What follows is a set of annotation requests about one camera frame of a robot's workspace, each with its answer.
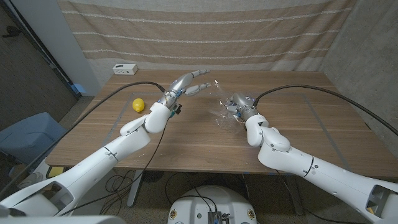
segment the lemon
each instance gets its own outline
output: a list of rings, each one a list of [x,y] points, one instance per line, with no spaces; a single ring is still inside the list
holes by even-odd
[[[138,113],[145,108],[144,100],[137,98],[132,102],[132,108]]]

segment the beige curtain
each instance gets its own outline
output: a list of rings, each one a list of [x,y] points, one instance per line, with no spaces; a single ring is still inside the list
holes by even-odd
[[[318,70],[355,1],[58,1],[100,80],[140,69]]]

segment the wire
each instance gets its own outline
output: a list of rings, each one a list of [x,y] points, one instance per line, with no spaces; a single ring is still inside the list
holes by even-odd
[[[161,137],[160,137],[159,143],[157,144],[156,149],[155,149],[155,152],[153,153],[152,157],[149,159],[147,165],[143,168],[142,172],[138,175],[137,178],[135,178],[129,185],[123,187],[120,191],[126,190],[128,187],[130,187],[136,180],[138,180],[138,178],[140,178],[140,176],[141,176],[141,175],[144,173],[144,171],[147,169],[147,167],[149,166],[149,163],[150,163],[150,162],[152,161],[152,159],[154,158],[154,156],[155,156],[155,154],[156,154],[156,152],[157,152],[157,149],[158,149],[159,146],[160,146],[160,143],[162,142],[163,135],[164,135],[164,131],[166,130],[166,127],[167,127],[167,123],[168,123],[168,122],[169,122],[169,120],[166,121],[166,125],[165,125],[165,127],[164,127],[164,129],[163,129],[163,133],[162,133],[162,135],[161,135]],[[102,199],[104,199],[104,198],[107,198],[107,197],[110,197],[110,196],[112,196],[112,195],[115,195],[115,194],[117,194],[117,193],[120,192],[120,191],[113,192],[113,193],[111,193],[111,194],[109,194],[109,195],[106,195],[106,196],[104,196],[104,197],[100,197],[100,198],[97,198],[97,199],[92,200],[92,201],[90,201],[90,202],[84,203],[83,205],[79,205],[79,206],[77,206],[77,207],[75,207],[75,208],[73,208],[73,209],[71,209],[71,210],[69,210],[69,211],[67,211],[67,212],[62,213],[60,216],[66,215],[66,214],[68,214],[68,213],[70,213],[70,212],[72,212],[72,211],[74,211],[74,210],[76,210],[76,209],[78,209],[78,208],[84,207],[84,206],[89,205],[89,204],[91,204],[91,203],[94,203],[94,202],[97,202],[97,201],[102,200]]]
[[[128,173],[130,173],[131,171],[132,171],[132,170],[127,171],[127,172],[125,173],[125,175],[114,175],[114,176],[110,177],[110,178],[106,181],[106,183],[105,183],[105,190],[106,190],[107,192],[109,192],[109,193],[118,192],[118,191],[119,191],[119,188],[122,186],[123,182],[124,182],[126,179],[127,179],[127,180],[130,180],[130,182],[132,182],[132,179],[131,179],[130,177],[127,177]],[[112,189],[108,189],[108,183],[109,183],[109,181],[111,181],[112,179],[114,179],[114,180],[113,180],[113,183],[112,183],[112,185],[111,185],[111,188],[112,188]],[[122,179],[122,181],[120,182],[120,184],[119,184],[117,187],[115,187],[114,185],[115,185],[115,183],[116,183],[119,179]],[[120,195],[119,192],[118,192],[117,195],[118,195],[117,197],[112,198],[111,200],[107,201],[107,202],[102,206],[102,209],[101,209],[101,211],[100,211],[100,213],[99,213],[100,215],[105,214],[116,202],[120,201],[119,210],[118,210],[117,214],[115,214],[115,215],[118,215],[118,214],[119,214],[120,209],[121,209],[121,207],[122,207],[122,199],[123,199],[127,194],[125,194],[125,193],[123,192],[123,194]]]
[[[205,198],[207,198],[207,197],[202,197],[202,196],[199,194],[198,189],[197,189],[196,187],[193,186],[193,184],[192,184],[191,180],[189,179],[189,176],[188,176],[188,174],[187,174],[186,172],[177,172],[177,173],[171,175],[171,177],[169,177],[169,179],[166,181],[166,185],[165,185],[165,187],[164,187],[164,190],[165,190],[165,194],[166,194],[167,201],[169,201],[169,203],[170,203],[171,205],[173,204],[173,203],[171,202],[170,198],[169,198],[169,195],[167,194],[167,185],[169,184],[169,181],[170,181],[175,175],[177,175],[177,174],[185,174],[185,176],[186,176],[187,179],[188,179],[189,184],[191,185],[191,188],[195,189],[195,191],[196,191],[197,194],[198,194],[198,196],[195,196],[195,197],[201,197],[201,198],[203,199],[203,201],[204,201],[204,202],[207,204],[207,206],[209,207],[209,210],[211,211],[210,205],[209,205],[209,204],[207,203],[207,201],[205,200]],[[215,208],[215,210],[216,210],[216,212],[217,212],[216,203],[214,203],[214,201],[212,201],[212,202],[213,202],[214,208]]]
[[[108,96],[106,96],[105,98],[103,98],[100,102],[98,102],[97,104],[95,104],[90,110],[88,110],[81,118],[79,118],[73,125],[72,127],[70,127],[68,130],[66,130],[58,139],[56,139],[53,143],[51,143],[51,145],[46,148],[46,150],[44,150],[42,153],[40,153],[40,155],[38,155],[32,162],[30,162],[30,164],[28,164],[25,169],[23,169],[18,175],[16,175],[0,192],[0,198],[2,198],[2,196],[6,193],[6,190],[11,187],[23,174],[25,174],[25,172],[27,170],[29,170],[34,164],[35,162],[37,162],[42,156],[44,156],[47,152],[49,152],[63,137],[65,137],[73,128],[75,128],[83,119],[85,119],[91,112],[93,112],[93,110],[95,110],[99,105],[101,105],[102,103],[104,103],[107,99],[109,99],[110,97],[112,97],[113,95],[117,94],[118,92],[120,92],[121,90],[133,86],[133,85],[141,85],[141,84],[150,84],[150,85],[155,85],[157,86],[162,92],[165,91],[165,88],[163,88],[161,85],[154,83],[154,82],[135,82],[135,83],[130,83],[127,85],[124,85],[120,88],[118,88],[117,90],[113,91],[111,94],[109,94]]]
[[[280,174],[280,172],[279,172],[277,169],[276,169],[276,172],[278,173],[279,177],[283,180],[283,182],[284,182],[284,184],[285,184],[285,187],[286,187],[287,191],[289,192],[290,196],[292,197],[292,199],[295,200],[296,202],[298,202],[299,204],[302,205],[302,203],[301,203],[299,200],[297,200],[297,198],[295,198],[295,197],[293,196],[293,193],[290,191],[289,187],[287,186],[287,183],[286,183],[286,180],[284,179],[284,176],[283,176],[282,174]],[[319,218],[319,219],[321,219],[321,220],[324,220],[324,221],[334,222],[334,223],[343,223],[343,224],[365,224],[365,223],[358,223],[358,222],[346,222],[346,221],[330,220],[330,219],[323,218],[323,217],[320,217],[319,215],[314,214],[314,213],[311,212],[309,209],[305,208],[303,205],[302,205],[302,207],[303,207],[303,209],[304,209],[306,212],[308,212],[308,213],[310,213],[311,215],[313,215],[313,216],[315,216],[315,217],[317,217],[317,218]]]
[[[250,200],[248,184],[246,183],[246,179],[244,178],[244,174],[242,174],[242,177],[243,177],[244,185],[246,186],[246,193],[248,195],[248,200]]]
[[[205,199],[208,199],[208,200],[210,200],[211,202],[213,202],[214,208],[215,208],[215,210],[216,210],[216,212],[217,212],[216,203],[214,203],[214,201],[213,201],[211,198],[208,198],[208,197],[197,196],[197,195],[185,195],[185,196],[178,197],[177,199],[175,199],[175,201],[177,201],[177,200],[180,199],[180,198],[186,198],[186,197],[197,197],[197,198],[202,198],[203,200],[204,200],[204,198],[205,198]]]
[[[318,91],[322,91],[325,93],[329,93],[332,94],[333,96],[337,96],[338,98],[341,98],[345,101],[347,101],[348,103],[351,103],[352,105],[356,106],[357,108],[363,110],[365,113],[367,113],[368,115],[372,116],[374,119],[378,120],[380,123],[382,123],[385,127],[387,127],[388,129],[390,129],[395,135],[398,136],[398,130],[396,130],[394,127],[392,127],[389,123],[387,123],[387,121],[384,121],[382,118],[380,118],[378,115],[374,114],[372,111],[369,111],[368,109],[366,109],[365,107],[361,106],[359,103],[339,94],[336,93],[334,91],[330,91],[324,88],[319,88],[319,87],[315,87],[315,86],[310,86],[310,85],[285,85],[285,86],[280,86],[271,90],[268,90],[264,93],[262,93],[261,95],[259,95],[257,97],[257,99],[254,101],[253,106],[257,106],[257,104],[259,103],[259,100],[261,99],[261,97],[272,93],[273,91],[277,91],[277,90],[282,90],[284,88],[309,88],[309,89],[313,89],[313,90],[318,90]]]

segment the gray wall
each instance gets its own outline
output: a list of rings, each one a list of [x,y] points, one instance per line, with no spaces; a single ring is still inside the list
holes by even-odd
[[[53,0],[12,0],[82,95],[95,96],[101,85],[83,55],[58,4]]]
[[[342,94],[398,129],[398,1],[357,1],[320,71]],[[398,158],[398,137],[357,111]]]

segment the robotic arm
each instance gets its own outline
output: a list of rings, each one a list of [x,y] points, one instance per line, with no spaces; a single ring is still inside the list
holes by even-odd
[[[34,217],[59,216],[74,208],[82,196],[119,161],[150,142],[148,133],[163,131],[167,120],[175,113],[179,114],[181,105],[177,103],[177,99],[181,94],[193,96],[210,86],[209,83],[205,83],[185,89],[193,78],[208,72],[208,70],[198,70],[181,76],[171,84],[163,97],[152,105],[150,114],[124,125],[120,130],[120,137],[98,149],[65,173],[26,187],[5,198],[0,202],[0,206],[8,208],[10,216]],[[59,189],[55,195],[42,193],[43,189],[54,185]]]
[[[338,197],[373,223],[398,220],[398,184],[344,170],[290,145],[253,106],[254,99],[235,93],[227,110],[246,123],[248,143],[261,147],[259,161],[272,169],[303,177]]]

